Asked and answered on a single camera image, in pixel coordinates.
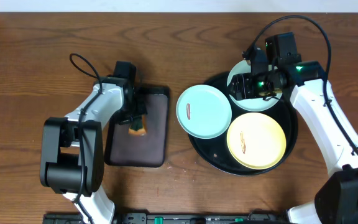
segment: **wood grain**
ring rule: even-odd
[[[64,116],[94,80],[68,56],[85,56],[100,74],[134,63],[144,82],[171,88],[167,156],[158,169],[106,166],[103,187],[119,210],[247,213],[283,211],[313,200],[327,181],[323,157],[305,122],[290,157],[255,177],[225,174],[192,148],[175,116],[180,93],[230,70],[255,35],[283,14],[0,13],[0,223],[40,223],[45,212],[74,212],[42,187],[42,126]],[[328,33],[330,82],[358,133],[358,14],[307,14]],[[326,61],[324,40],[302,20],[283,21],[261,38],[293,31],[304,60]]]

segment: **plate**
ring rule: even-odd
[[[195,85],[185,90],[177,103],[177,117],[182,128],[200,139],[220,136],[231,122],[229,100],[217,88]]]
[[[283,129],[262,113],[246,113],[236,118],[227,131],[230,153],[251,169],[268,169],[284,156],[286,139]]]
[[[244,113],[253,113],[240,108],[232,100],[230,100],[228,91],[225,91],[227,89],[226,81],[228,75],[229,72],[222,72],[220,74],[216,74],[212,78],[206,80],[204,84],[211,85],[224,93],[231,105],[232,120],[243,115]],[[239,163],[232,156],[232,154],[229,152],[229,149],[227,148],[226,133],[221,134],[220,136],[212,139],[199,139],[189,134],[189,140],[195,148],[196,152],[206,162],[223,172],[241,176],[264,174],[278,167],[291,154],[292,149],[296,143],[296,138],[298,136],[298,117],[291,103],[282,100],[278,101],[270,109],[261,111],[259,113],[266,114],[267,116],[273,118],[283,129],[285,139],[287,140],[287,148],[285,149],[284,156],[278,163],[268,169],[250,169]]]
[[[227,78],[226,85],[230,84],[231,79],[234,75],[240,74],[240,73],[247,73],[251,72],[251,66],[248,65],[247,61],[243,60],[239,63],[237,63],[236,66],[232,68],[232,70],[229,73],[229,77]],[[281,93],[277,94],[277,98],[281,98]],[[241,107],[244,110],[252,111],[252,112],[258,112],[258,111],[264,111],[272,106],[274,106],[278,100],[276,99],[270,99],[268,101],[263,100],[262,98],[257,99],[248,99],[248,100],[241,100],[237,101],[234,99],[233,96],[230,96],[230,99],[239,107]]]

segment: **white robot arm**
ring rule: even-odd
[[[131,63],[117,62],[114,75],[103,80],[96,75],[99,83],[77,109],[64,118],[49,118],[44,124],[41,184],[74,202],[85,223],[112,223],[115,206],[101,186],[104,170],[101,135],[112,115],[117,113],[120,122],[134,115],[137,107],[133,87],[135,73],[136,68]],[[82,147],[84,158],[81,154],[60,150],[70,146]]]
[[[346,164],[351,165],[352,168],[358,168],[358,156],[353,155],[352,148],[324,105],[322,86],[322,79],[307,81],[303,86],[295,86],[290,101],[310,128],[323,154],[328,175],[331,176],[336,171],[342,170],[342,166]],[[358,146],[358,135],[339,107],[329,82],[327,83],[327,93],[332,100],[331,105],[336,116]],[[321,223],[316,213],[314,202],[289,209],[288,218],[292,223]]]

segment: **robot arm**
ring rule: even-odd
[[[85,189],[75,206],[82,213],[85,223],[88,217],[93,223],[110,224],[114,215],[114,203],[108,199],[101,186],[104,160],[102,130],[116,114],[119,121],[132,117],[136,108],[134,78],[136,68],[129,62],[117,62],[114,75],[102,80],[103,92],[94,99],[81,120],[85,155]],[[44,124],[40,181],[57,194],[74,200],[81,185],[81,156],[62,152],[63,147],[78,147],[78,122],[81,109],[98,94],[99,84],[85,101],[64,118],[49,118]]]
[[[257,58],[258,66],[255,72],[251,69],[250,73],[234,75],[227,87],[229,94],[236,100],[269,100],[267,98],[282,93],[283,100],[289,101],[306,121],[330,176],[314,202],[289,209],[289,220],[292,223],[358,223],[358,135],[327,81],[326,96],[333,114],[329,110],[323,93],[326,74],[318,62],[301,61],[292,33],[270,37],[266,39],[266,46],[268,58],[257,47],[245,54],[249,60]],[[276,65],[277,69],[269,72],[268,64]],[[334,115],[355,147],[349,145]]]
[[[303,86],[295,86],[290,101],[310,128],[323,154],[328,176],[332,176],[336,171],[342,170],[342,166],[346,164],[358,168],[358,156],[352,153],[352,148],[324,105],[322,86],[322,79],[307,81]],[[358,135],[339,107],[329,82],[327,93],[332,100],[331,105],[336,116],[358,147]]]

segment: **black cable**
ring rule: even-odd
[[[267,24],[257,35],[257,37],[255,38],[255,40],[252,42],[251,46],[253,46],[254,44],[256,44],[256,42],[258,41],[259,37],[273,24],[280,22],[282,20],[285,19],[291,19],[291,18],[299,18],[299,19],[304,19],[308,22],[311,22],[314,26],[316,26],[321,34],[324,36],[324,39],[326,41],[327,44],[327,51],[328,51],[328,58],[327,58],[327,66],[326,66],[326,70],[325,70],[325,76],[323,77],[323,95],[324,95],[324,100],[326,102],[326,106],[329,110],[329,112],[331,113],[331,116],[333,117],[336,125],[338,126],[339,130],[341,130],[343,136],[346,138],[346,140],[348,141],[348,143],[350,144],[351,148],[353,149],[353,151],[356,153],[356,155],[358,156],[358,147],[354,144],[354,142],[352,141],[352,139],[350,138],[350,136],[346,133],[345,129],[343,128],[341,122],[338,120],[338,117],[336,116],[333,107],[331,106],[331,100],[328,98],[328,94],[327,94],[327,82],[328,82],[328,73],[329,73],[329,68],[331,66],[331,44],[329,43],[328,40],[328,36],[327,33],[325,33],[325,31],[323,30],[323,28],[314,20],[310,19],[309,17],[306,16],[301,16],[301,15],[290,15],[290,16],[283,16],[281,18],[278,18],[276,20],[274,20],[273,22]]]
[[[254,212],[256,211],[261,211],[261,212],[265,212],[265,210],[262,210],[260,208],[256,208],[256,209],[253,209],[247,216],[247,220],[251,220],[251,216],[254,214]]]
[[[73,61],[73,56],[77,56],[80,59],[82,59],[84,62],[86,62],[93,70],[95,75],[92,75],[84,70],[82,70],[77,64]],[[83,72],[86,75],[89,75],[90,77],[97,78],[99,81],[99,91],[98,93],[92,97],[92,99],[81,109],[80,115],[78,117],[78,141],[80,142],[80,156],[81,156],[81,184],[80,189],[77,193],[77,196],[72,200],[73,203],[77,204],[78,207],[81,209],[81,211],[85,214],[85,216],[88,218],[88,221],[90,224],[93,224],[91,215],[85,210],[84,206],[80,202],[80,197],[83,194],[84,188],[85,188],[85,181],[86,181],[86,166],[85,166],[85,152],[84,152],[84,143],[83,143],[83,130],[82,130],[82,120],[84,115],[86,115],[87,109],[91,106],[91,104],[97,99],[98,96],[100,96],[103,92],[103,86],[102,81],[100,79],[98,71],[93,67],[93,65],[84,57],[82,57],[79,54],[70,54],[70,62],[76,67],[79,71]]]

